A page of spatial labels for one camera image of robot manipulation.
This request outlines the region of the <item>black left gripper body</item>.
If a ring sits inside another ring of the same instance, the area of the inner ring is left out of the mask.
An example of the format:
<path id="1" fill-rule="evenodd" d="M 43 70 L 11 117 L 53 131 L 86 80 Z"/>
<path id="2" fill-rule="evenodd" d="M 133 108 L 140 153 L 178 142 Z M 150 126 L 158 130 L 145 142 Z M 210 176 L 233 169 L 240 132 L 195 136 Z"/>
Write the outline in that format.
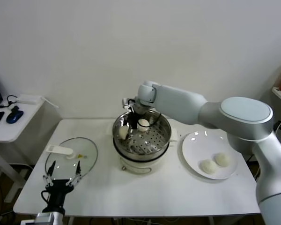
<path id="1" fill-rule="evenodd" d="M 47 206 L 42 210 L 46 212 L 65 213 L 64 201 L 66 195 L 73 191 L 73 187 L 66 186 L 69 180 L 53 180 L 52 187 L 46 187 L 41 192 L 42 199 L 46 202 Z"/>

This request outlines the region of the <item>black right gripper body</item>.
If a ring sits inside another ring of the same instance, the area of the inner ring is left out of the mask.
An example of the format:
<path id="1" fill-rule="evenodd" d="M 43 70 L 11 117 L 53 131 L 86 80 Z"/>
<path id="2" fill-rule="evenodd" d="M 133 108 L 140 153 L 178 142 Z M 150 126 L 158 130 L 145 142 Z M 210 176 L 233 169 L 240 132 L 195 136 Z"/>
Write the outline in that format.
<path id="1" fill-rule="evenodd" d="M 133 121 L 138 121 L 140 119 L 146 119 L 147 121 L 149 121 L 151 119 L 151 113 L 146 112 L 144 114 L 138 114 L 136 112 L 131 112 L 131 118 Z"/>

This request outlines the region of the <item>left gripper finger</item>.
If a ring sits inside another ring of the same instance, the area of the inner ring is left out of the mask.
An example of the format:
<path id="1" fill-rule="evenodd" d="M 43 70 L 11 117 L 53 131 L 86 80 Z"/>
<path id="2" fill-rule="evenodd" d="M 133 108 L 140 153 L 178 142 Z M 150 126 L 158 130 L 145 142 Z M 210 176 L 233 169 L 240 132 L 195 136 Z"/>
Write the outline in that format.
<path id="1" fill-rule="evenodd" d="M 75 176 L 66 183 L 66 186 L 75 187 L 80 182 L 81 179 L 82 179 L 81 166 L 80 166 L 80 161 L 78 161 L 75 171 Z"/>
<path id="2" fill-rule="evenodd" d="M 54 171 L 55 164 L 56 164 L 56 161 L 54 160 L 52 165 L 47 170 L 46 175 L 43 176 L 43 180 L 46 183 L 46 185 L 45 185 L 46 188 L 53 186 L 52 174 L 53 174 L 53 171 Z"/>

